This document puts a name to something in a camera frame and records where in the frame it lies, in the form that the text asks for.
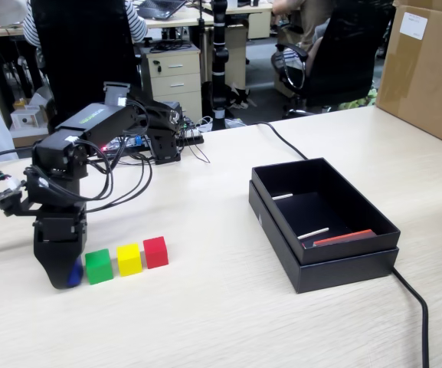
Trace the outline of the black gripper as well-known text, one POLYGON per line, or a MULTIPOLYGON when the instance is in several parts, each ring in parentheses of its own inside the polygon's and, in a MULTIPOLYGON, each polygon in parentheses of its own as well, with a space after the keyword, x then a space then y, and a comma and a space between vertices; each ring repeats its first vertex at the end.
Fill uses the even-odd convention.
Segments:
POLYGON ((83 277, 82 245, 87 240, 85 205, 43 205, 34 221, 34 256, 51 285, 64 290, 80 285, 83 277))

